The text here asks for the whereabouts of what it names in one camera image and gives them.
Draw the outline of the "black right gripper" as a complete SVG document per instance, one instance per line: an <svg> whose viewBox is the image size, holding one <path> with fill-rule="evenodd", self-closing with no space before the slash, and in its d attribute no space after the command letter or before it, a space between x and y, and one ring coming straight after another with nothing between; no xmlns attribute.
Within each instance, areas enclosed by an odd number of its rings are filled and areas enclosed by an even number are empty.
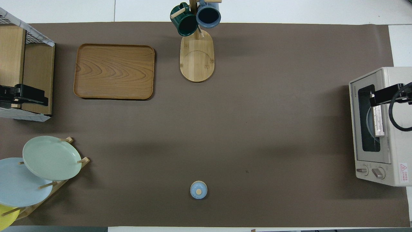
<svg viewBox="0 0 412 232"><path fill-rule="evenodd" d="M370 93L370 105L376 107L382 104L389 104L392 97L395 96L395 102L404 104L412 104L412 84L395 84L387 88L383 88L378 91L371 91Z"/></svg>

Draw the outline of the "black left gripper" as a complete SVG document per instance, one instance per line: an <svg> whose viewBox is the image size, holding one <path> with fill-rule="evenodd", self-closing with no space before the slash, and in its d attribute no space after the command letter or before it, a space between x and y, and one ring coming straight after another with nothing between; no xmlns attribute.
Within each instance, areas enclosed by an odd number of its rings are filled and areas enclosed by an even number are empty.
<svg viewBox="0 0 412 232"><path fill-rule="evenodd" d="M47 107L49 105L49 99L45 97L45 91L28 85L17 84L14 87L1 85L0 107L10 109L12 103L38 104Z"/></svg>

